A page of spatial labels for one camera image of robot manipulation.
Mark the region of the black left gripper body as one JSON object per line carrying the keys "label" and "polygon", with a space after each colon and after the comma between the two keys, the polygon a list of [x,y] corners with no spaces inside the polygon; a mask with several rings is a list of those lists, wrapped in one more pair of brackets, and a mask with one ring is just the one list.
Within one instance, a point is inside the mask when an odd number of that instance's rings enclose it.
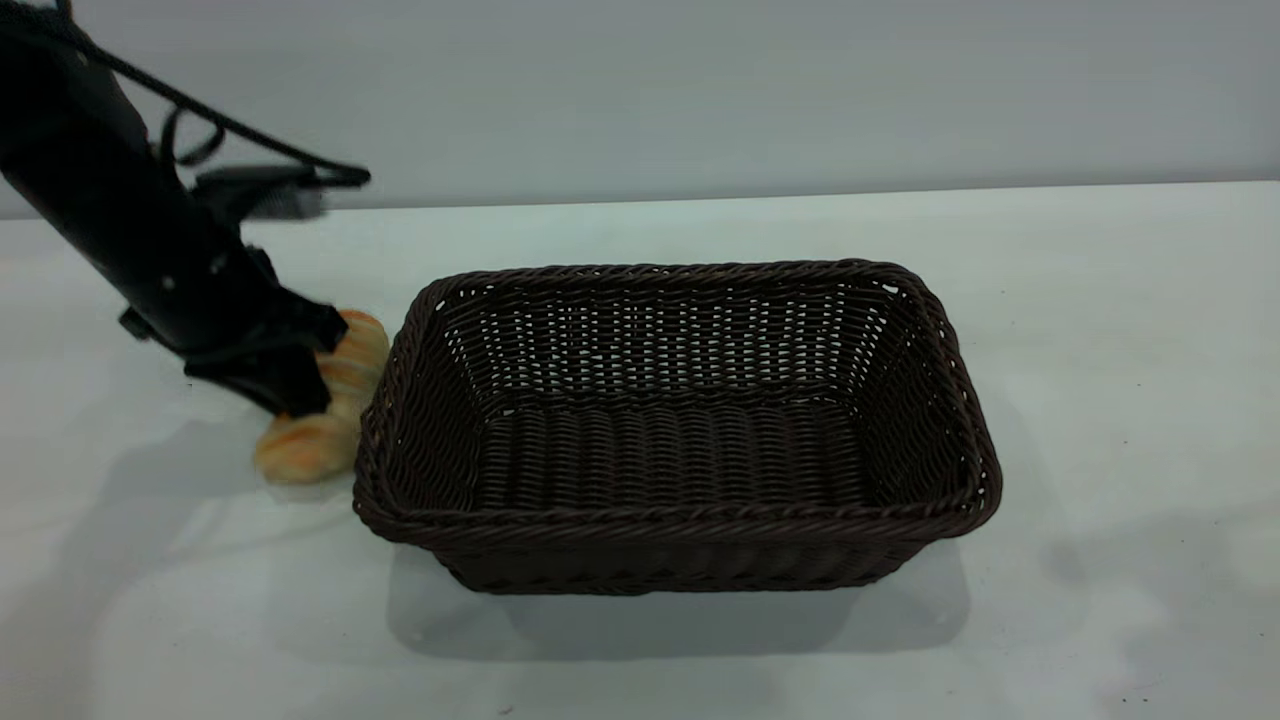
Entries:
{"label": "black left gripper body", "polygon": [[196,378],[315,378],[321,306],[278,279],[238,220],[177,184],[79,196],[79,250],[123,296],[122,324]]}

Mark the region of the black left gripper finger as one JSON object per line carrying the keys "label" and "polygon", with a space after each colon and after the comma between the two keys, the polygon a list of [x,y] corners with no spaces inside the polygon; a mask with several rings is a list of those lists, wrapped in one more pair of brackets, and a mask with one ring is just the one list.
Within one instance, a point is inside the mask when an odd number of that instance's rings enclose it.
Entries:
{"label": "black left gripper finger", "polygon": [[333,354],[348,324],[333,305],[292,297],[285,304],[285,338],[314,352]]}
{"label": "black left gripper finger", "polygon": [[186,374],[230,391],[273,415],[328,410],[330,392],[306,347],[251,348],[186,361]]}

